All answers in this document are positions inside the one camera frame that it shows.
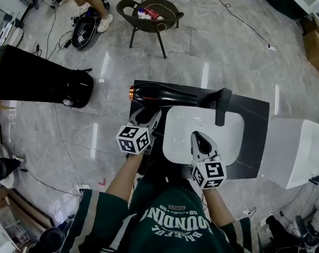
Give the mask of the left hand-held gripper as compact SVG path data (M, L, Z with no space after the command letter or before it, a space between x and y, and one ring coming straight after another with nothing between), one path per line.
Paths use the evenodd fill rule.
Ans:
M158 109L151 117L148 128L141 127L143 107L131 114L129 122L133 125L123 125L116 135L121 152L128 154L150 154L154 137L150 135L159 124L162 110Z

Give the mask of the black vanity cabinet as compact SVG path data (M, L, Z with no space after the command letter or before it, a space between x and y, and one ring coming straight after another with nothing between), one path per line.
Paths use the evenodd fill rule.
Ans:
M136 80L134 84L151 81ZM246 96L232 96L224 126L215 125L216 110L202 108L202 100L215 90L160 83L182 92L195 94L197 106L162 107L158 126L153 131L151 155L169 164L188 165L192 161L191 135L200 131L211 137L226 166L229 180L257 177L262 161L269 121L269 103ZM130 116L142 105L132 102Z

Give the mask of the black orange hair dryer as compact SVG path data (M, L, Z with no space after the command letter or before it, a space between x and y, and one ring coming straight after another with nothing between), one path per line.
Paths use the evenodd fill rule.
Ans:
M163 84L143 82L130 87L129 98L143 107L142 124L149 123L156 110L169 106L197 106L195 94L182 92Z

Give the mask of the person's left forearm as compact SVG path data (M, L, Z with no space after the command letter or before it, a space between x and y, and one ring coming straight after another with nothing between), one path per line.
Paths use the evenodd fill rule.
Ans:
M131 154L110 183L106 193L128 202L142 158L143 153Z

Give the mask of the person's right forearm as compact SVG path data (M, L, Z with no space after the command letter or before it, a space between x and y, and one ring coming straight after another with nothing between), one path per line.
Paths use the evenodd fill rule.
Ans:
M235 221L216 188L206 189L202 192L214 224L223 227Z

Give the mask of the black faucet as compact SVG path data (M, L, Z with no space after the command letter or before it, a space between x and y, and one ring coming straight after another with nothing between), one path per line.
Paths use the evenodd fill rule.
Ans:
M223 88L216 92L208 94L201 102L201 107L206 109L216 110L215 125L224 126L225 114L232 96L232 91L228 88Z

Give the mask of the black backpack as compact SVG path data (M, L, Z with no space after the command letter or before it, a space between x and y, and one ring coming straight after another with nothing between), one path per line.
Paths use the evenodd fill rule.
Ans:
M93 90L94 80L89 74L92 68L70 70L66 79L62 103L71 108L83 108L87 105Z

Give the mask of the person's green printed shirt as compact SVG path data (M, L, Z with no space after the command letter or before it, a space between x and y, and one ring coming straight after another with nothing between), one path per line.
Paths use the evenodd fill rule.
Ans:
M142 178L131 202L85 190L61 253L263 253L249 218L217 226L199 196Z

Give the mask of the white bathtub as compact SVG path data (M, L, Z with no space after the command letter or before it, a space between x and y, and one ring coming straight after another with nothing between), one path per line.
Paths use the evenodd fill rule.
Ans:
M319 124L310 120L273 118L267 131L262 174L284 189L319 177Z

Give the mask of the dark round-back chair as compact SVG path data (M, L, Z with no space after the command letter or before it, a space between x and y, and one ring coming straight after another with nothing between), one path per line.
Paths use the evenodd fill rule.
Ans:
M157 20L152 20L143 9L150 7L160 16ZM179 27L179 21L184 13L167 0L143 0L138 3L134 0L121 0L116 5L117 12L133 27L129 47L132 47L135 33L143 31L157 35L163 57L166 58L165 49L161 39L161 32L174 26Z

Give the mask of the black open equipment case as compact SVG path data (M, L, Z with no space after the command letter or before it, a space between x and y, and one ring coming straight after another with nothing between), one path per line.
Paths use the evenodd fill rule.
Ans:
M75 48L85 47L96 33L98 18L93 16L75 17L71 20L74 27L71 43Z

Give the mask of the red bottle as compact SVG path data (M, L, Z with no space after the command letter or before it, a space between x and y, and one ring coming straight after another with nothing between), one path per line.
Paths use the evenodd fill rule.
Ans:
M152 20L157 20L160 16L158 13L156 13L154 10L152 10L150 7L145 7L143 11L150 16Z

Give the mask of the tall black cabinet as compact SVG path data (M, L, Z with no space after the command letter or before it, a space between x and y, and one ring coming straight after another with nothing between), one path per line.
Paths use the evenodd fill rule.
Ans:
M0 100L62 103L70 70L11 45L0 47Z

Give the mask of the large cardboard box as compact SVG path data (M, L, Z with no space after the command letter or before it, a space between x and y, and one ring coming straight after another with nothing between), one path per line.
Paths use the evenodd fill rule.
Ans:
M319 23L315 19L305 18L301 24L307 60L319 72Z

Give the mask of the green bathtub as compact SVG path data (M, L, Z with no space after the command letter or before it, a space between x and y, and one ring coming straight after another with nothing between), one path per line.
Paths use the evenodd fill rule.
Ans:
M302 19L308 14L294 0L267 0L278 12L292 20Z

